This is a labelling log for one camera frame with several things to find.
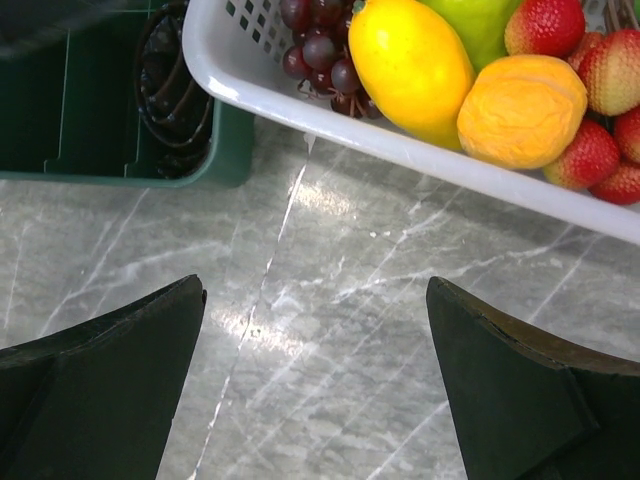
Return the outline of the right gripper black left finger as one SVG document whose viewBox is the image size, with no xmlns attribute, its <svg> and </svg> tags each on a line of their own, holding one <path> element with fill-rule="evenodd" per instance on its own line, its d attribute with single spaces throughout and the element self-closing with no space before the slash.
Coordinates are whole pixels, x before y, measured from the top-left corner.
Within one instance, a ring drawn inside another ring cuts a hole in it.
<svg viewBox="0 0 640 480">
<path fill-rule="evenodd" d="M 189 275 L 2 349 L 2 478 L 155 478 L 205 305 Z"/>
</svg>

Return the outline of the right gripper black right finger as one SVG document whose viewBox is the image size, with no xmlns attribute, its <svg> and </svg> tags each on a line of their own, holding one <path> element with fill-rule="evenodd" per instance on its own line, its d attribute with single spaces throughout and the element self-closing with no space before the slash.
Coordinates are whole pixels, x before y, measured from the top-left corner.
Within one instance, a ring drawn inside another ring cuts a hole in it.
<svg viewBox="0 0 640 480">
<path fill-rule="evenodd" d="M 430 279 L 430 330 L 470 479 L 636 479 L 639 365 Z"/>
</svg>

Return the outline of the brown floral necktie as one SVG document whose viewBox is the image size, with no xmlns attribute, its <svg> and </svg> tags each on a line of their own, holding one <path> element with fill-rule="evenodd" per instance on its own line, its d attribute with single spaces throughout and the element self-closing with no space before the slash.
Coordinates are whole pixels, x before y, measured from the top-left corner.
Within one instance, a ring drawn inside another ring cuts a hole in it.
<svg viewBox="0 0 640 480">
<path fill-rule="evenodd" d="M 193 79 L 182 47 L 189 3 L 171 1 L 146 21 L 134 56 L 139 116 L 167 152 L 157 162 L 166 179 L 195 173 L 211 146 L 214 100 Z"/>
</svg>

